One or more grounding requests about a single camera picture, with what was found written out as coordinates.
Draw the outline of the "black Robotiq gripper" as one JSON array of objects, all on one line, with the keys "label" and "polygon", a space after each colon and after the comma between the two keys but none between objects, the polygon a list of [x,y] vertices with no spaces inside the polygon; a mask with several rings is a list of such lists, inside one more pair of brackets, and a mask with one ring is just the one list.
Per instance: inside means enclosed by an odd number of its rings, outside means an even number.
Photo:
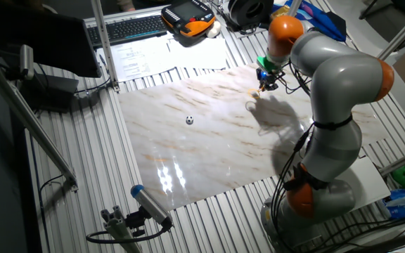
[{"label": "black Robotiq gripper", "polygon": [[256,75],[259,81],[260,92],[266,91],[266,87],[268,91],[274,91],[278,88],[278,84],[276,83],[278,76],[276,74],[270,74],[258,67],[256,69]]}]

